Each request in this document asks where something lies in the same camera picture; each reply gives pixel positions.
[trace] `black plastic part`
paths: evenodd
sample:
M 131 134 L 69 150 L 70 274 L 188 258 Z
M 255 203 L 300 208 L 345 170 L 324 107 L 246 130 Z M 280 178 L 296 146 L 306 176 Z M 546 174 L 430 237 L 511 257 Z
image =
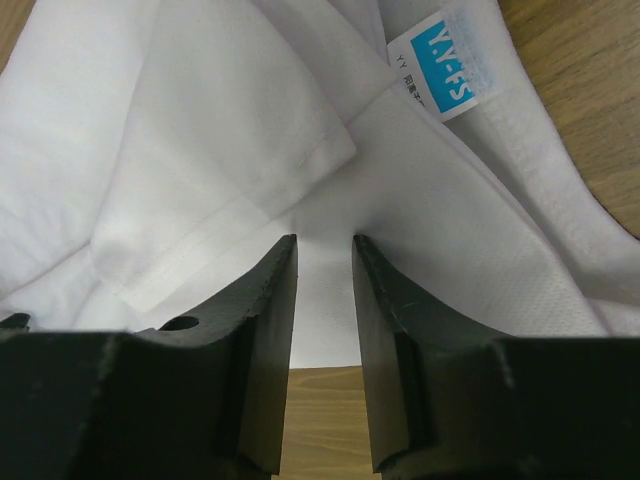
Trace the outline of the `black plastic part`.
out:
M 0 478 L 277 474 L 295 243 L 284 237 L 248 274 L 162 331 L 3 330 Z
M 16 313 L 9 318 L 0 321 L 0 330 L 22 330 L 29 331 L 29 320 L 31 317 L 26 313 Z
M 640 341 L 516 339 L 354 239 L 374 469 L 402 479 L 640 478 Z

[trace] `hole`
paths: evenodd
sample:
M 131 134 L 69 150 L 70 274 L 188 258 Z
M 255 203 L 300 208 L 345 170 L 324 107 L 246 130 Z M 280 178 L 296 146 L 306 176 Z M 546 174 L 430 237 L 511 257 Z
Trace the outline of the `hole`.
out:
M 163 332 L 176 332 L 178 330 L 188 330 L 197 326 L 200 322 L 195 317 L 176 317 L 169 320 L 160 329 Z

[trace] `white garment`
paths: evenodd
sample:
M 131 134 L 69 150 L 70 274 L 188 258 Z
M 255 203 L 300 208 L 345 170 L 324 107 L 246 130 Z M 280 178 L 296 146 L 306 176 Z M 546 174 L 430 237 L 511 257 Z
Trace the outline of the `white garment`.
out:
M 371 18 L 371 2 L 361 10 L 332 3 L 338 8 L 326 0 L 255 0 L 258 9 L 238 0 L 39 0 L 0 77 L 0 178 L 11 175 L 16 186 L 0 196 L 0 251 L 20 252 L 34 239 L 40 250 L 0 257 L 0 310 L 30 313 L 46 328 L 157 327 L 295 232 L 292 366 L 355 364 L 350 248 L 360 232 L 443 301 L 509 333 L 602 335 L 610 317 L 633 325 L 628 309 L 615 313 L 616 299 L 585 298 L 538 211 L 530 216 L 516 200 L 527 198 L 522 189 L 510 192 L 391 86 L 390 69 L 358 33 L 367 31 L 357 20 Z M 445 11 L 461 18 L 472 3 L 502 26 L 491 2 Z M 379 44 L 371 25 L 368 41 Z M 469 38 L 455 37 L 456 47 Z M 476 94 L 488 101 L 502 91 Z M 61 140 L 65 148 L 54 148 Z M 354 145 L 355 157 L 298 202 Z M 511 161 L 503 152 L 500 161 Z M 58 197 L 47 193 L 54 185 Z M 67 191 L 80 193 L 71 202 Z
M 385 41 L 378 0 L 328 1 L 362 35 L 362 38 L 378 53 L 380 58 L 386 61 L 387 42 Z
M 608 329 L 638 332 L 640 242 L 582 181 L 518 60 L 498 5 L 380 0 L 380 7 L 387 41 L 440 9 L 479 101 L 447 126 L 526 208 Z

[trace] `wooden table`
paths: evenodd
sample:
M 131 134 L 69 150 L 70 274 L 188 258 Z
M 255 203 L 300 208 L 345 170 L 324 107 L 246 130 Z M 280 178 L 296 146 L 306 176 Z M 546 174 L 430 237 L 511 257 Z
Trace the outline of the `wooden table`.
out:
M 33 0 L 0 0 L 0 70 Z M 500 0 L 522 62 L 595 197 L 640 237 L 640 2 Z M 281 478 L 375 478 L 359 368 L 294 370 Z

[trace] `textured fabric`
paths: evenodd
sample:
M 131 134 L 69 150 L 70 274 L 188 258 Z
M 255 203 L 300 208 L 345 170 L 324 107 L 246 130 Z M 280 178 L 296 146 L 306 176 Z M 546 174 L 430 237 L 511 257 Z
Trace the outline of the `textured fabric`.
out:
M 158 327 L 293 232 L 292 366 L 356 364 L 351 239 L 365 233 L 444 302 L 506 332 L 631 323 L 610 298 L 585 298 L 528 197 L 479 156 L 484 137 L 466 145 L 393 86 L 372 11 L 369 0 L 40 0 L 0 78 L 0 177 L 18 179 L 0 197 L 0 250 L 22 252 L 0 257 L 0 311 L 40 328 Z M 76 61 L 82 75 L 58 71 Z M 52 148 L 62 140 L 73 148 Z M 65 190 L 83 196 L 65 203 Z
M 520 64 L 497 3 L 380 0 L 387 41 L 439 9 L 479 101 L 447 127 L 526 208 L 584 295 L 607 305 L 597 308 L 607 327 L 616 334 L 637 332 L 640 242 L 580 178 Z

